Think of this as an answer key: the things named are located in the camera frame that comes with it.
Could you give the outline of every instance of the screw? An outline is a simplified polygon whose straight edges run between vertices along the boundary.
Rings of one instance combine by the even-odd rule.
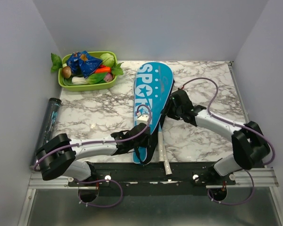
[[[193,180],[194,180],[195,182],[199,181],[199,176],[198,176],[197,174],[194,174],[194,175],[193,175]]]
[[[234,174],[230,174],[229,176],[230,180],[234,181],[236,179],[235,175]]]
[[[111,180],[111,176],[110,175],[106,175],[105,176],[105,180],[106,180],[106,182],[109,182],[109,180]]]

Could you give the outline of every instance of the metal floor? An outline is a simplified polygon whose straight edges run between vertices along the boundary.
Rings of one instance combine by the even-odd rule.
[[[229,189],[227,202],[238,202],[249,188]],[[117,197],[100,197],[109,204]],[[30,226],[280,226],[269,188],[257,188],[240,206],[210,202],[206,196],[126,196],[110,209],[79,204],[76,190],[37,190]]]

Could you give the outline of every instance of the mushroom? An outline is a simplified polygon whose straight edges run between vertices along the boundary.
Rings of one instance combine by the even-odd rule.
[[[62,75],[66,79],[69,79],[71,76],[71,68],[67,64],[63,64]]]

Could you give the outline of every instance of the green plastic tray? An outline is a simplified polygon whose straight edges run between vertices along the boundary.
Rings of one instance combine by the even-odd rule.
[[[104,53],[110,53],[114,59],[115,62],[117,62],[117,57],[113,52],[108,51],[98,51],[98,52],[88,52],[91,56],[99,58]],[[65,64],[66,61],[70,58],[71,54],[66,55],[62,59],[62,63]],[[115,76],[114,80],[107,82],[107,83],[101,83],[101,84],[92,84],[92,85],[78,85],[78,86],[67,86],[63,83],[63,77],[62,77],[62,68],[58,70],[58,83],[61,87],[72,91],[72,92],[81,92],[81,91],[92,91],[92,90],[100,90],[100,89],[109,89],[114,86],[114,83],[117,80],[117,76]]]

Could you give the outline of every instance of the black metal base plate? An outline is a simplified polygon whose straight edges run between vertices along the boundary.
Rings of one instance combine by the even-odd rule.
[[[146,166],[134,163],[94,163],[98,179],[110,175],[112,180],[122,186],[124,195],[206,195],[206,185],[234,185],[228,176],[214,184],[195,183],[194,174],[200,175],[207,171],[213,162],[171,162],[172,175],[166,176],[163,163],[149,163]],[[93,186],[69,183],[69,186]],[[114,183],[100,184],[100,196],[119,196],[119,188]]]

